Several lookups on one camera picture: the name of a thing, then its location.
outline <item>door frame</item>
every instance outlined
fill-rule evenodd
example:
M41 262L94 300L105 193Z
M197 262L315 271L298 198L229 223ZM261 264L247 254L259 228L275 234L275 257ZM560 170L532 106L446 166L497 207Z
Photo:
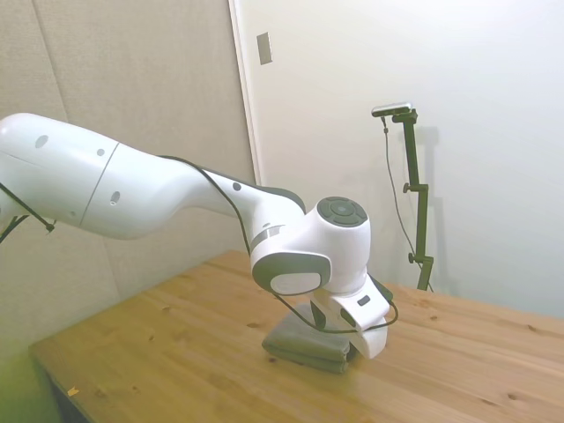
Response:
M240 0L229 0L229 12L231 14L231 26L233 28L233 38L235 44L235 53L237 55L237 65L239 68L239 79L241 81L241 93L243 96L243 106L245 107L245 118L247 120L247 130L249 132L250 155L253 160L253 170L255 173L255 181L257 185L263 184L263 166L261 161L260 143L257 137L255 121L253 120L253 108L249 95L249 81L247 72L245 71L245 53L246 46L242 42L240 29Z

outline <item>white wall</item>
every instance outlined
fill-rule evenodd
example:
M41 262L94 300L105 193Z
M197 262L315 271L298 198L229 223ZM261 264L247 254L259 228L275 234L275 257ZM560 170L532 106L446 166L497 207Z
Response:
M438 291L564 316L564 3L241 0L244 67L262 183L361 202L370 270L409 286L418 272L394 213L382 125L371 107L419 111L431 185ZM274 61L258 65L269 31ZM402 133L390 132L397 186ZM400 194L414 237L415 196Z

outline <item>wood grain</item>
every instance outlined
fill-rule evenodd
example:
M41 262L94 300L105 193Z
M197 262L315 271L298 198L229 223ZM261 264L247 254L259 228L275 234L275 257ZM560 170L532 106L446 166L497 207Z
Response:
M344 375L262 349L287 311L236 252L32 351L92 422L562 422L564 322L389 288L400 318L384 352Z

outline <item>beige wall panel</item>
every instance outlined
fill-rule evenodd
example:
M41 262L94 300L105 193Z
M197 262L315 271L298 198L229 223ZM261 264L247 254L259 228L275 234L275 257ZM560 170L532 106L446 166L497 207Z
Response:
M253 180L227 0L36 3L70 122ZM123 298L242 248L234 219L195 210L105 243Z
M0 117L24 111L66 119L32 2L0 0ZM28 219L3 242L0 421L59 421L27 347L118 298L98 236Z

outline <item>circular joint cap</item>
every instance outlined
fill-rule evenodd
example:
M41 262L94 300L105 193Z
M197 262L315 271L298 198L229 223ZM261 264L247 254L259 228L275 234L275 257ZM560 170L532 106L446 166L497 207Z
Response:
M317 204L320 216L335 226L356 227L368 220L360 204L345 197L327 197Z

